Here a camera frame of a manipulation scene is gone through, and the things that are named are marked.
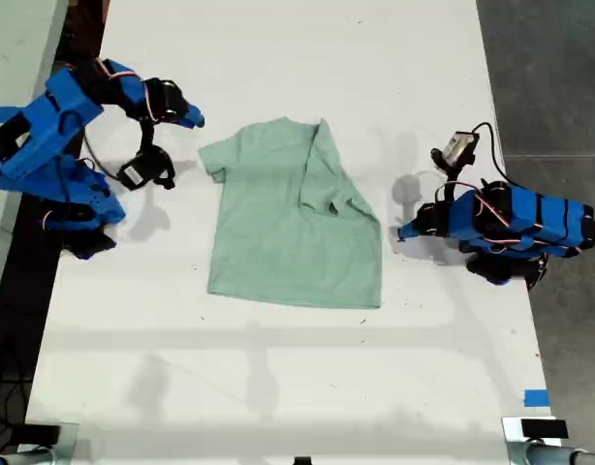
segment white tabletop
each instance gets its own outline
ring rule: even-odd
[[[246,124],[324,117],[383,230],[432,199],[429,150],[493,121],[475,3],[120,0],[102,54],[172,78],[207,125],[158,128],[177,187],[119,189],[118,247],[61,259],[27,419],[80,423],[99,463],[507,463],[500,419],[545,387],[521,282],[415,239],[384,241],[378,310],[205,290],[222,186],[197,150]],[[114,170],[140,141],[118,109],[88,133]],[[487,141],[463,176],[496,177]]]

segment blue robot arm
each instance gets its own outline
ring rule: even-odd
[[[116,175],[89,168],[64,152],[67,144],[103,111],[118,105],[141,125],[136,156]],[[46,82],[46,92],[24,108],[0,108],[0,189],[43,200],[45,230],[58,230],[65,247],[89,258],[115,244],[103,234],[125,212],[106,177],[130,190],[150,180],[174,187],[168,153],[153,144],[154,127],[171,123],[192,129],[204,118],[170,80],[142,80],[134,71],[111,60],[92,60],[65,68]],[[20,137],[26,136],[22,144]]]
[[[482,125],[490,130],[493,149],[492,128]],[[475,160],[477,129],[457,132],[445,150],[431,151],[434,163],[448,175],[444,198],[438,200],[436,193],[436,202],[421,206],[416,219],[398,230],[398,238],[455,238],[461,252],[476,253],[468,262],[470,271],[494,284],[523,276],[531,288],[545,274],[549,255],[569,258],[595,245],[593,209],[524,189],[501,170],[509,182],[483,181],[481,188],[472,186],[455,199],[454,186],[462,168]]]

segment gray floor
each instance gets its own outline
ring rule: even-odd
[[[508,174],[595,208],[595,0],[477,0]],[[595,450],[595,249],[531,293],[554,413]]]

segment t-shirt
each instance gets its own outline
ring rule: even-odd
[[[332,308],[381,303],[380,225],[340,166],[329,125],[253,124],[201,149],[224,183],[208,291]]]

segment folded sleeve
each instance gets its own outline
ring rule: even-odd
[[[339,154],[325,121],[306,162],[299,203],[326,216],[374,218],[370,207],[340,166]]]

